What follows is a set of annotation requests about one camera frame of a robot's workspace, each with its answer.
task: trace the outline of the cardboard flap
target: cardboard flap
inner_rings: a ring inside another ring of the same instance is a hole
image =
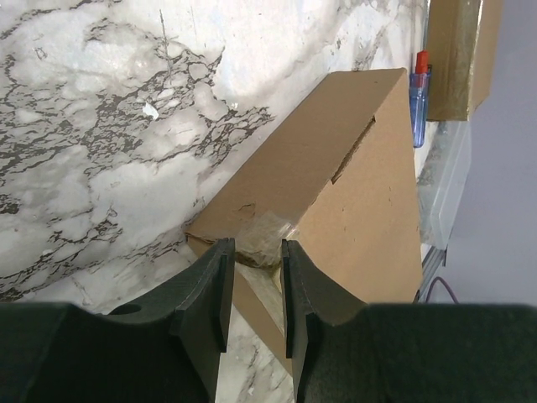
[[[272,212],[297,223],[326,183],[336,181],[375,112],[405,69],[330,74],[229,180],[187,230],[191,237],[235,238]]]
[[[422,276],[408,84],[400,80],[336,183],[301,218],[315,265],[367,303],[412,301]]]

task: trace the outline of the wire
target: wire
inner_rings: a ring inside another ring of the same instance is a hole
[[[449,286],[449,284],[447,284],[447,282],[442,279],[440,276],[436,276],[431,282],[430,282],[430,285],[429,285],[429,290],[427,291],[427,297],[425,298],[425,304],[427,302],[429,302],[430,300],[430,296],[432,294],[432,291],[433,291],[433,288],[435,288],[435,284],[436,282],[439,281],[440,283],[442,283],[442,285],[446,288],[447,292],[449,293],[451,299],[453,300],[453,302],[455,302],[456,304],[459,303],[459,301],[457,300],[456,296],[455,296],[455,293],[453,292],[453,290],[451,289],[451,287]]]

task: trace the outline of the white wall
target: white wall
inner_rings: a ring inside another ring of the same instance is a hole
[[[323,76],[410,68],[424,1],[2,0],[0,301],[109,311],[184,269]]]
[[[505,1],[492,95],[440,271],[463,302],[537,305],[537,2]],[[438,285],[433,300],[448,301]]]

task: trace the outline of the marble countertop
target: marble countertop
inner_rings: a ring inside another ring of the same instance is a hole
[[[183,228],[327,73],[411,68],[425,3],[2,1],[0,301],[106,312],[184,269]],[[218,401],[292,401],[235,310]]]

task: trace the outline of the brown cardboard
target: brown cardboard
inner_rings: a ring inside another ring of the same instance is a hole
[[[503,0],[431,0],[429,120],[468,120],[490,94]]]
[[[421,257],[408,90],[405,69],[330,74],[208,204],[189,245],[201,254],[272,212],[357,298],[412,302]],[[233,302],[289,370],[274,273],[238,264]]]

